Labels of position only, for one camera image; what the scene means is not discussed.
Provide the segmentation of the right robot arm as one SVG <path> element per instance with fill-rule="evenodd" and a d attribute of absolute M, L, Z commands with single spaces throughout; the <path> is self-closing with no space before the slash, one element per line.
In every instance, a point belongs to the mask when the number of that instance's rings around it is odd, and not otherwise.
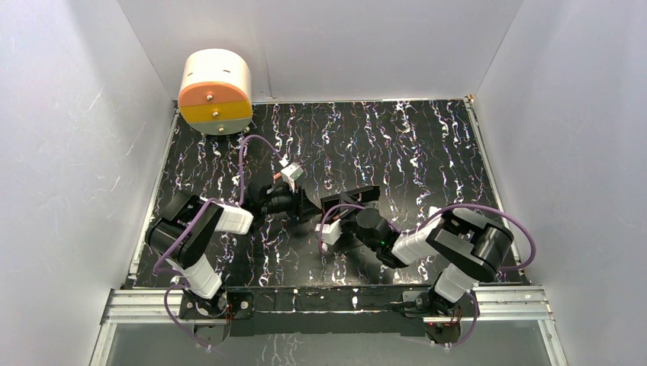
<path fill-rule="evenodd" d="M 410 318 L 450 315 L 464 295 L 496 278 L 513 244 L 512 232 L 482 215 L 481 206 L 445 207 L 430 222 L 408 231 L 396 230 L 375 208 L 344 204 L 341 209 L 317 228 L 322 249 L 349 234 L 389 268 L 406 268 L 437 255 L 448 260 L 428 291 L 405 291 L 393 304 Z"/>

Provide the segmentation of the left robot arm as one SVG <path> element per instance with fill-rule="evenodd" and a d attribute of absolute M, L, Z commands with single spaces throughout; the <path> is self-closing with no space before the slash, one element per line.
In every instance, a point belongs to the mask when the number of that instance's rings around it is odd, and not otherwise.
<path fill-rule="evenodd" d="M 321 212 L 303 187 L 286 182 L 252 182 L 243 195 L 243 203 L 234 204 L 181 191 L 144 237 L 159 256 L 153 273 L 178 276 L 183 294 L 202 316 L 220 317 L 229 308 L 222 277 L 206 255 L 215 233 L 246 235 L 268 215 L 287 214 L 296 223 L 305 223 Z"/>

